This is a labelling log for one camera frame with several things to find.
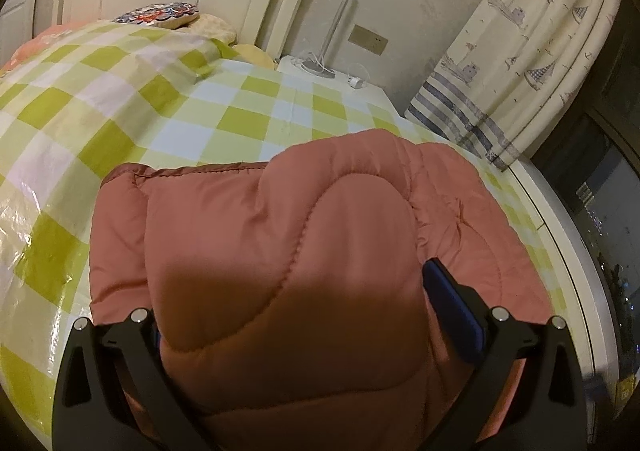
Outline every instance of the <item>silver screw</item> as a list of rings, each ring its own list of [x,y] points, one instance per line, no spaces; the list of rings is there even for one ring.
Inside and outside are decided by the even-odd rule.
[[[498,321],[506,321],[510,317],[509,311],[502,306],[497,306],[492,309],[491,315],[494,316],[494,319],[497,319]]]
[[[558,330],[564,330],[566,328],[566,321],[562,319],[560,316],[553,316],[551,318],[551,324],[555,326]]]
[[[89,319],[87,319],[86,317],[79,317],[74,322],[74,328],[78,331],[84,330],[88,324],[89,324]]]
[[[131,313],[131,320],[134,323],[142,323],[148,315],[149,312],[146,311],[146,308],[136,308]]]

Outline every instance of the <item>sailboat print curtain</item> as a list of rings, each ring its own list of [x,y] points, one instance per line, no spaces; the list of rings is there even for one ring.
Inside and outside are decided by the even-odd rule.
[[[505,170],[571,104],[620,0],[482,0],[405,117]]]

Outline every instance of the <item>pink pillow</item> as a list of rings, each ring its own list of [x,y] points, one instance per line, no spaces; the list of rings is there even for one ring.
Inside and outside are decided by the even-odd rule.
[[[3,70],[13,70],[17,65],[22,63],[34,55],[39,54],[44,49],[49,48],[52,44],[58,41],[61,37],[78,30],[81,26],[86,25],[88,22],[80,23],[67,23],[64,25],[53,25],[47,28],[44,32],[34,37],[31,41],[27,41],[20,48],[18,48],[11,59],[2,67]]]

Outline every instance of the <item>power socket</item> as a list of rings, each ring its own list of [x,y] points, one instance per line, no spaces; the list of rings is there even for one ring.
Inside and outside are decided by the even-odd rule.
[[[386,37],[382,37],[360,25],[353,27],[348,41],[378,56],[382,55],[386,44],[389,43],[389,39]]]

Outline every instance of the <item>white door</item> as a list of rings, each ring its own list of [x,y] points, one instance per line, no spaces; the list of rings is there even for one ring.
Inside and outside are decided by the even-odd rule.
[[[33,38],[36,0],[7,0],[0,10],[0,67]]]

